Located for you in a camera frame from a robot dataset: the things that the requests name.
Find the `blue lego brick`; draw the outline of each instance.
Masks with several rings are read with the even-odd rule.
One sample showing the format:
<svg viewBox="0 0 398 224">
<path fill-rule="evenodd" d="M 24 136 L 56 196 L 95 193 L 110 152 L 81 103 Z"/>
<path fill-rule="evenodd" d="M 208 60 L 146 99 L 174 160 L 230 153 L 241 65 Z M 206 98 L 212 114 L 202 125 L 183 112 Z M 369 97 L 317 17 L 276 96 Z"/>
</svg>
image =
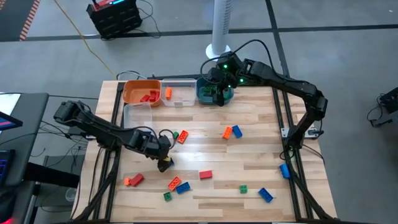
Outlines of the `blue lego brick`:
<svg viewBox="0 0 398 224">
<path fill-rule="evenodd" d="M 235 134 L 236 138 L 240 138 L 240 137 L 243 136 L 243 134 L 242 134 L 241 130 L 239 129 L 238 125 L 233 126 L 232 127 L 232 131 Z"/>
<path fill-rule="evenodd" d="M 286 164 L 282 164 L 279 166 L 279 169 L 282 173 L 282 177 L 284 177 L 285 179 L 290 178 L 290 173 L 289 173 L 289 169 L 287 168 Z"/>
<path fill-rule="evenodd" d="M 191 187 L 189 186 L 188 182 L 183 183 L 182 185 L 179 185 L 178 187 L 175 188 L 177 190 L 178 194 L 182 194 L 186 191 L 189 191 Z"/>
<path fill-rule="evenodd" d="M 272 199 L 274 199 L 265 188 L 260 189 L 259 194 L 263 199 L 267 202 L 270 203 Z"/>
</svg>

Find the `computer monitor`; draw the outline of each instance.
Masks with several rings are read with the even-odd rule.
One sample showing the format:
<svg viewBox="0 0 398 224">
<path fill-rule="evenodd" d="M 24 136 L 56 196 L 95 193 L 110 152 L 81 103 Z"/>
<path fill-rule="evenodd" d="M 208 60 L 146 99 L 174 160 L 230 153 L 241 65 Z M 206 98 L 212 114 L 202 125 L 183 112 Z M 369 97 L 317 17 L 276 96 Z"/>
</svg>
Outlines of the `computer monitor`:
<svg viewBox="0 0 398 224">
<path fill-rule="evenodd" d="M 21 127 L 23 122 L 0 111 L 0 131 Z"/>
</svg>

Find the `black box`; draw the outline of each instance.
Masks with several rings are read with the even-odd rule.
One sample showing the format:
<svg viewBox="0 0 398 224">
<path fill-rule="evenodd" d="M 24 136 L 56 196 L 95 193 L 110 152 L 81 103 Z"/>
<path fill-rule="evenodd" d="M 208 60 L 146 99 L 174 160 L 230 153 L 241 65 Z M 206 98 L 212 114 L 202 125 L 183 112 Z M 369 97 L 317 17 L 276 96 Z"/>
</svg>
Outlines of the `black box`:
<svg viewBox="0 0 398 224">
<path fill-rule="evenodd" d="M 141 26 L 136 0 L 104 0 L 89 4 L 87 13 L 104 39 L 111 39 Z"/>
</svg>

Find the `orange lego brick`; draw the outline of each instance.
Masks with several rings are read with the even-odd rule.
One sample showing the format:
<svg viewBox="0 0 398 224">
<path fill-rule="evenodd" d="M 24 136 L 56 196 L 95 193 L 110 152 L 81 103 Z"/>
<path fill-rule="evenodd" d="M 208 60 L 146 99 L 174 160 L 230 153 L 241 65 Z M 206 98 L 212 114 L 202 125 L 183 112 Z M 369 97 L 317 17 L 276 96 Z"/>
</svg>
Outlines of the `orange lego brick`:
<svg viewBox="0 0 398 224">
<path fill-rule="evenodd" d="M 166 88 L 166 100 L 171 100 L 172 98 L 172 89 L 171 87 Z"/>
<path fill-rule="evenodd" d="M 169 189 L 173 191 L 179 184 L 181 184 L 181 179 L 179 179 L 179 177 L 174 177 L 174 179 L 169 183 Z"/>
<path fill-rule="evenodd" d="M 130 178 L 128 178 L 128 177 L 124 178 L 124 185 L 125 186 L 130 185 Z"/>
<path fill-rule="evenodd" d="M 178 137 L 177 141 L 179 143 L 183 144 L 185 142 L 185 140 L 187 139 L 187 137 L 188 137 L 188 132 L 185 131 L 185 130 L 182 130 L 182 132 L 181 132 L 180 136 Z"/>
<path fill-rule="evenodd" d="M 223 135 L 223 138 L 229 139 L 229 136 L 231 135 L 231 133 L 232 133 L 232 128 L 231 127 L 226 127 L 224 135 Z"/>
</svg>

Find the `table leg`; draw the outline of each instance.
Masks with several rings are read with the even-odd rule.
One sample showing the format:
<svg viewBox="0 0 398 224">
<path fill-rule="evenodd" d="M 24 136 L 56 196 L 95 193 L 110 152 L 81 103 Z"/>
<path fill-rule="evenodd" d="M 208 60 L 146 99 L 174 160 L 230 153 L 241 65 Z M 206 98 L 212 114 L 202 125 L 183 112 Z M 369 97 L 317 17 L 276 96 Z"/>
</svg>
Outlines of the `table leg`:
<svg viewBox="0 0 398 224">
<path fill-rule="evenodd" d="M 24 180 L 38 181 L 41 183 L 55 184 L 62 187 L 77 188 L 80 177 L 75 174 L 44 167 L 28 162 Z"/>
</svg>

